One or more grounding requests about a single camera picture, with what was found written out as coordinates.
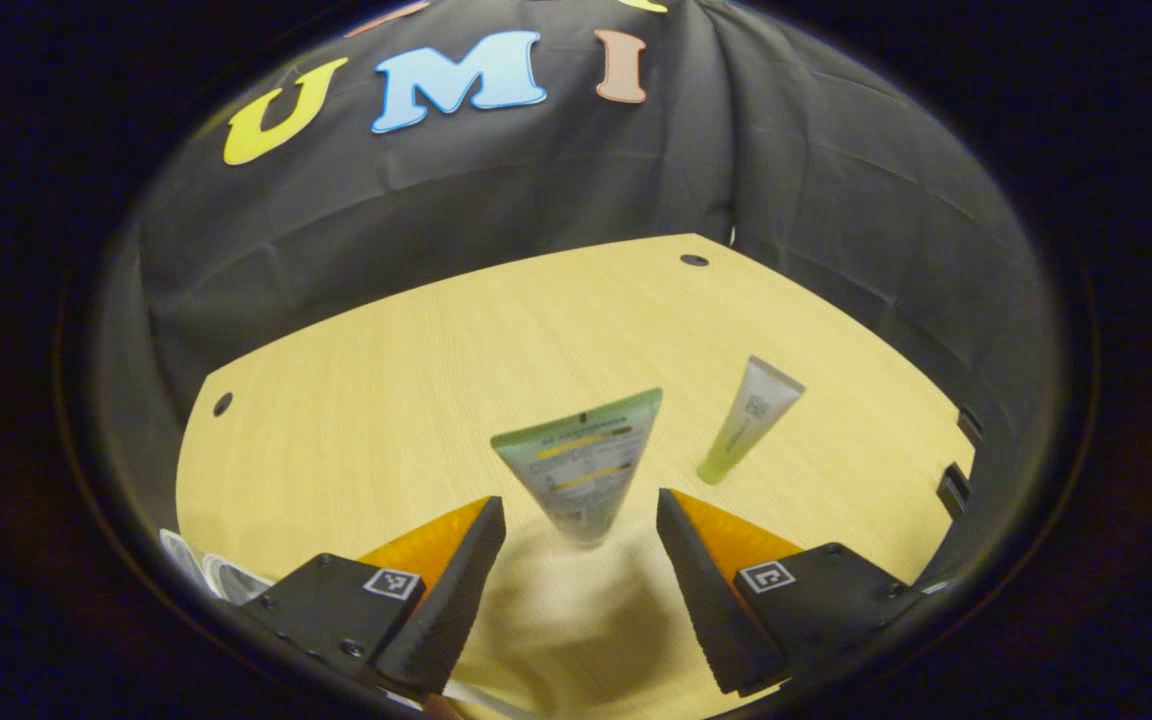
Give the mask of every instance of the wooden table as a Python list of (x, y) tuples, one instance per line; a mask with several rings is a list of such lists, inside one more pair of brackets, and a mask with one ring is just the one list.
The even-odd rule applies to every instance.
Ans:
[[(694, 469), (750, 354), (806, 395), (712, 487)], [(488, 439), (652, 387), (664, 403), (612, 537), (568, 548)], [(184, 434), (179, 520), (197, 551), (275, 579), (500, 495), (508, 536), (453, 677), (546, 717), (707, 717), (743, 700), (696, 644), (657, 490), (911, 582), (950, 523), (942, 470), (972, 464), (956, 418), (909, 361), (773, 270), (692, 234), (635, 240), (400, 293), (217, 370)]]

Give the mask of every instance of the letter m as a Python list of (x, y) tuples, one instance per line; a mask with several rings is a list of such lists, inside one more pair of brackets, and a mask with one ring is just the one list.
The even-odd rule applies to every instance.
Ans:
[(484, 37), (460, 63), (431, 47), (382, 61), (376, 71), (385, 73), (385, 109), (371, 123), (371, 131), (388, 132), (419, 123), (426, 111), (416, 104), (416, 88), (444, 113), (460, 108), (479, 77), (483, 86), (470, 99), (475, 108), (509, 108), (544, 100), (544, 88), (531, 79), (531, 45), (538, 40), (539, 32), (516, 29)]

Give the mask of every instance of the tube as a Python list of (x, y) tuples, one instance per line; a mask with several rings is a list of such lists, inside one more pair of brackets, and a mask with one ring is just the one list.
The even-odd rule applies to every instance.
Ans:
[(721, 483), (804, 392), (803, 382), (750, 355), (736, 401), (696, 473), (712, 486)]
[(649, 445), (660, 388), (570, 418), (492, 438), (492, 448), (563, 537), (581, 547), (607, 538)]

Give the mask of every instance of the black cloth backdrop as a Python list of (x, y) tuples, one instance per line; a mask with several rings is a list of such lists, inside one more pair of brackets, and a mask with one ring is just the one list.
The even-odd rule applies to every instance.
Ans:
[[(646, 43), (642, 105), (594, 93), (600, 28)], [(371, 132), (381, 60), (424, 46), (460, 60), (508, 29), (540, 33), (547, 99), (445, 115), (419, 97), (422, 122)], [(294, 78), (339, 58), (308, 128), (223, 162), (234, 111), (282, 88), (273, 126)], [(841, 306), (983, 424), (972, 506), (924, 574), (948, 577), (1034, 482), (1064, 402), (1058, 296), (963, 142), (865, 65), (738, 3), (435, 0), (289, 60), (198, 129), (111, 247), (96, 424), (147, 526), (175, 528), (180, 438), (211, 370), (471, 270), (655, 234), (726, 243), (733, 227), (737, 251)]]

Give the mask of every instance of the yellow letter u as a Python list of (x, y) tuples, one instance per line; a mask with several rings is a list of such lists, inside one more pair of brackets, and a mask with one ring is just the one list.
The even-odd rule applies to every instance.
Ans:
[(265, 109), (270, 107), (270, 103), (273, 103), (280, 92), (283, 92), (282, 88), (268, 91), (267, 94), (260, 96), (251, 105), (234, 113), (234, 118), (229, 119), (229, 137), (225, 138), (225, 162), (229, 165), (251, 162), (279, 145), (283, 145), (285, 142), (291, 141), (291, 137), (305, 129), (310, 124), (310, 120), (319, 114), (319, 109), (323, 109), (323, 101), (328, 96), (332, 74), (348, 61), (348, 58), (332, 60), (297, 78), (296, 85), (301, 86), (301, 96), (296, 99), (296, 108), (291, 109), (291, 114), (282, 123), (270, 129), (260, 128), (260, 122), (265, 119)]

